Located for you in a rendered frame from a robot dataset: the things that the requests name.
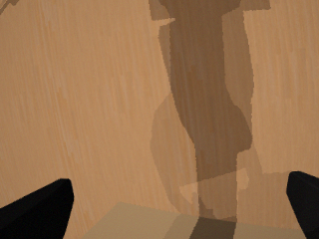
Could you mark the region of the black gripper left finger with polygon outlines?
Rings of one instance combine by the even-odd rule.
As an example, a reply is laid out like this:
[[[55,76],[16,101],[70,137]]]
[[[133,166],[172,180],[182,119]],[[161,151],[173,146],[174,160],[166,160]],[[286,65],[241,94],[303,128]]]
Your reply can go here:
[[[60,178],[0,208],[0,239],[63,239],[74,192],[69,178]]]

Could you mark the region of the tan wooden door slab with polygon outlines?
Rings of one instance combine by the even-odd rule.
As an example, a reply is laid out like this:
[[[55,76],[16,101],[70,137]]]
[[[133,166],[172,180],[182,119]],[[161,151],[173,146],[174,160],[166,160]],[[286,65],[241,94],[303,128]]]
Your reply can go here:
[[[306,239],[302,230],[210,219],[118,202],[81,239]]]

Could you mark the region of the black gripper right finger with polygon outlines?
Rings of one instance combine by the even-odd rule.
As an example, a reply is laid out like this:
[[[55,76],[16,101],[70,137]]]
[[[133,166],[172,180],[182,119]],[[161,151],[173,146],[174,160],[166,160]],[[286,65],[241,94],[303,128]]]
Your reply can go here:
[[[319,239],[319,178],[291,171],[286,194],[307,239]]]

